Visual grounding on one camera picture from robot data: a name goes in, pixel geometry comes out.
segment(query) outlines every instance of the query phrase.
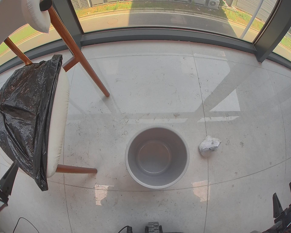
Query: window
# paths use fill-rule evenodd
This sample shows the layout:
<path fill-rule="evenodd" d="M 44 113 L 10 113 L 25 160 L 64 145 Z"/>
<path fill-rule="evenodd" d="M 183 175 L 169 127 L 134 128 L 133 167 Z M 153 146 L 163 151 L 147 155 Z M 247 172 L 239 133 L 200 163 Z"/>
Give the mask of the window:
<path fill-rule="evenodd" d="M 273 52 L 291 61 L 291 28 L 283 37 L 281 42 L 276 46 Z"/>
<path fill-rule="evenodd" d="M 240 38 L 260 0 L 71 0 L 83 31 L 165 26 Z M 264 0 L 244 40 L 252 42 L 276 0 Z"/>
<path fill-rule="evenodd" d="M 26 52 L 40 45 L 58 40 L 61 37 L 52 25 L 49 29 L 49 34 L 46 34 L 36 31 L 30 25 L 26 24 L 13 32 L 9 38 L 22 52 Z M 16 55 L 7 47 L 4 42 L 0 44 L 0 65 L 14 57 L 16 57 Z"/>

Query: gray metal frame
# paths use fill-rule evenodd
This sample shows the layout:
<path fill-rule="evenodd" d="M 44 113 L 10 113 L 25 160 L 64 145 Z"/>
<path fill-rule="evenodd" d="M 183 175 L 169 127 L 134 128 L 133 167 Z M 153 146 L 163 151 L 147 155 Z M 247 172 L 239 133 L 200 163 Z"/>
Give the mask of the gray metal frame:
<path fill-rule="evenodd" d="M 125 40 L 190 41 L 252 53 L 259 62 L 269 59 L 291 69 L 290 61 L 272 52 L 291 27 L 291 14 L 288 12 L 291 9 L 290 0 L 278 0 L 275 10 L 254 43 L 205 31 L 170 27 L 121 28 L 84 34 L 70 0 L 54 0 L 54 7 L 79 47 Z M 67 46 L 61 40 L 34 48 L 25 52 L 25 55 L 34 59 L 65 49 Z M 13 58 L 0 66 L 0 73 L 21 63 L 18 57 Z"/>

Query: air conditioner unit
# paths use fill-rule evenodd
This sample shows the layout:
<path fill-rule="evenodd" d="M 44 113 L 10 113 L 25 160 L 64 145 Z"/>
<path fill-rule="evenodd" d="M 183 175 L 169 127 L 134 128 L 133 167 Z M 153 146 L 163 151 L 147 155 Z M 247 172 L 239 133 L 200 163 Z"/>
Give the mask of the air conditioner unit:
<path fill-rule="evenodd" d="M 205 5 L 206 0 L 192 0 L 193 2 L 195 2 L 195 4 L 199 4 L 199 5 Z"/>
<path fill-rule="evenodd" d="M 218 9 L 219 0 L 209 0 L 208 6 Z"/>

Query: white tile floor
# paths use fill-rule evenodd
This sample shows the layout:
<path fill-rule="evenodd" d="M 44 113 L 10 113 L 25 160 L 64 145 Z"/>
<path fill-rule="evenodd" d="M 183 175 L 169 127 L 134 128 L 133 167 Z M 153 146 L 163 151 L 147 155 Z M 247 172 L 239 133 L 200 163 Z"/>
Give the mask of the white tile floor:
<path fill-rule="evenodd" d="M 61 53 L 63 62 L 71 56 Z M 174 41 L 91 45 L 83 53 L 111 95 L 104 97 L 79 64 L 67 73 L 60 163 L 98 173 L 55 174 L 45 192 L 18 173 L 0 212 L 5 233 L 21 216 L 43 233 L 111 233 L 125 225 L 137 233 L 149 221 L 165 232 L 246 233 L 272 226 L 274 192 L 283 208 L 291 203 L 290 70 L 248 53 Z M 0 85 L 17 68 L 0 74 Z M 137 184 L 124 162 L 130 138 L 156 124 L 178 131 L 190 151 L 186 174 L 165 190 Z M 222 141 L 209 159 L 198 151 L 206 133 Z M 3 175 L 8 167 L 0 163 Z M 36 231 L 20 220 L 19 232 Z"/>

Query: black cable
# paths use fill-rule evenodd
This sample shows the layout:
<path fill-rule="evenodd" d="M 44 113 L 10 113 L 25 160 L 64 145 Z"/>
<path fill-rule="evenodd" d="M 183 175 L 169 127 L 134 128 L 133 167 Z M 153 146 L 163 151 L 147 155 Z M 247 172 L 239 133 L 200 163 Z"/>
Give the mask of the black cable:
<path fill-rule="evenodd" d="M 125 226 L 124 228 L 129 227 L 129 226 Z M 120 233 L 124 228 L 122 228 L 118 233 Z"/>
<path fill-rule="evenodd" d="M 23 218 L 23 217 L 20 217 L 19 219 L 18 219 L 18 221 L 17 221 L 17 223 L 16 223 L 16 226 L 14 227 L 14 230 L 13 230 L 13 232 L 12 233 L 14 233 L 14 231 L 15 231 L 15 229 L 16 229 L 16 227 L 17 227 L 17 224 L 18 224 L 18 222 L 19 222 L 19 220 L 21 219 L 21 218 Z"/>

